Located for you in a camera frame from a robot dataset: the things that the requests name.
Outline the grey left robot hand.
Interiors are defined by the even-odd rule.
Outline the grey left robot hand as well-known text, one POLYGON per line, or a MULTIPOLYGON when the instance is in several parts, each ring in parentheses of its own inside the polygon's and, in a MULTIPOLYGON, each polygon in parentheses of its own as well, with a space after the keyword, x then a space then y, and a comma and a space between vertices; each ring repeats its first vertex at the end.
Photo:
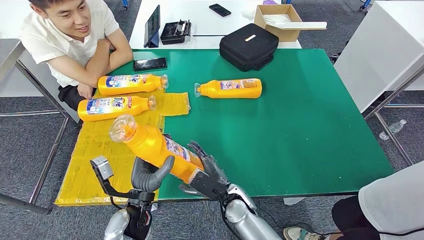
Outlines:
POLYGON ((131 173, 132 186, 143 192, 153 193, 158 190, 163 179, 170 173, 175 163, 175 157, 168 156, 160 167, 136 157, 131 173))

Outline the person's left hand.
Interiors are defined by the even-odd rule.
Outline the person's left hand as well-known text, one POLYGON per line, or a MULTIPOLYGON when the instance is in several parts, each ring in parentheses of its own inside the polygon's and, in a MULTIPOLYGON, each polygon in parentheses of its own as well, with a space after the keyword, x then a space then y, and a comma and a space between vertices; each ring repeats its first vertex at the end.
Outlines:
POLYGON ((77 91, 78 94, 81 97, 84 97, 85 99, 91 99, 93 96, 93 90, 94 88, 92 86, 83 84, 83 83, 79 83, 77 86, 77 91))

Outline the person's right hand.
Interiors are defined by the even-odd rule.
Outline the person's right hand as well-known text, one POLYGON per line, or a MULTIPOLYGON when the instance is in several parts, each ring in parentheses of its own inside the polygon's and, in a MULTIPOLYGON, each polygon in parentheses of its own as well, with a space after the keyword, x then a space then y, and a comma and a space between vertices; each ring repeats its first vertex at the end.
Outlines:
POLYGON ((114 47, 108 39, 103 38, 98 40, 96 50, 109 52, 110 50, 114 50, 114 47))

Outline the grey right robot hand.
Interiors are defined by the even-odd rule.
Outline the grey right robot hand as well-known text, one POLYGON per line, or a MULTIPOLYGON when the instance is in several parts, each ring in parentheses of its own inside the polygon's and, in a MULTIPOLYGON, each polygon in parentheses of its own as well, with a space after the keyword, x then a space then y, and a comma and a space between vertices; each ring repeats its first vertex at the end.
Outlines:
POLYGON ((212 201, 227 193, 229 180, 219 168, 215 158, 207 154, 194 140, 187 144, 201 160, 203 170, 196 170, 189 178, 189 183, 182 183, 179 189, 188 195, 202 196, 212 201))

